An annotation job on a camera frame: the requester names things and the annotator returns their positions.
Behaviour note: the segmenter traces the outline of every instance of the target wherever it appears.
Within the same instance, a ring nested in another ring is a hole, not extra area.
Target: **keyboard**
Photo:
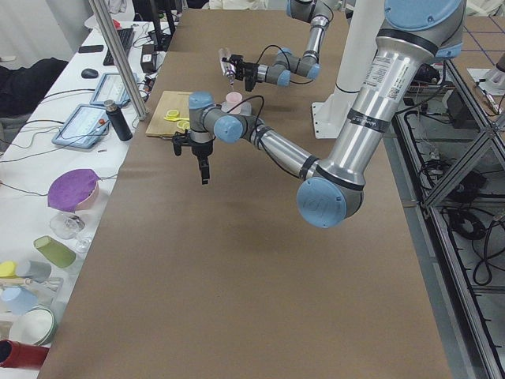
[[[119,40],[121,41],[121,45],[123,46],[123,49],[125,50],[126,56],[128,56],[129,49],[131,49],[131,47],[132,47],[134,34],[135,33],[133,32],[133,28],[126,28],[126,29],[119,29],[118,30]],[[110,50],[108,50],[107,54],[105,54],[105,59],[103,60],[103,65],[104,66],[112,66],[113,64],[114,64],[114,58],[112,58],[112,54],[110,53]]]

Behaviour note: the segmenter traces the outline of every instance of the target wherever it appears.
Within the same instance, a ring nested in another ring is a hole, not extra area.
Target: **computer mouse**
[[[80,73],[80,75],[84,79],[94,79],[94,78],[98,77],[98,71],[96,71],[95,69],[83,69],[82,73]]]

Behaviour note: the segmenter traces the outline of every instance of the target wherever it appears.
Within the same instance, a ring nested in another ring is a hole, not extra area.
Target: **black water bottle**
[[[121,109],[116,105],[116,103],[113,100],[105,100],[103,105],[105,105],[105,113],[109,116],[109,121],[116,131],[119,139],[121,141],[127,141],[133,137],[128,124],[126,123],[125,116],[123,116],[123,112],[121,112]]]

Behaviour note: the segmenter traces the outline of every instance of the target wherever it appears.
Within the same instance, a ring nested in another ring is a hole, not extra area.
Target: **pink cup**
[[[226,102],[228,104],[228,107],[231,109],[235,107],[237,104],[239,104],[242,101],[242,95],[238,92],[230,92],[228,95],[226,95]],[[242,106],[239,105],[232,111],[230,111],[231,114],[239,114]]]

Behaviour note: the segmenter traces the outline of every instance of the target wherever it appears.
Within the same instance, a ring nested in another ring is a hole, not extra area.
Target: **tablet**
[[[92,148],[107,132],[109,118],[105,109],[81,104],[53,137],[53,144],[71,148]]]
[[[133,74],[133,76],[135,82],[137,82],[137,75]],[[129,100],[128,92],[119,73],[105,73],[102,75],[89,103],[103,107],[103,102],[109,99],[113,100],[119,107],[125,105]]]

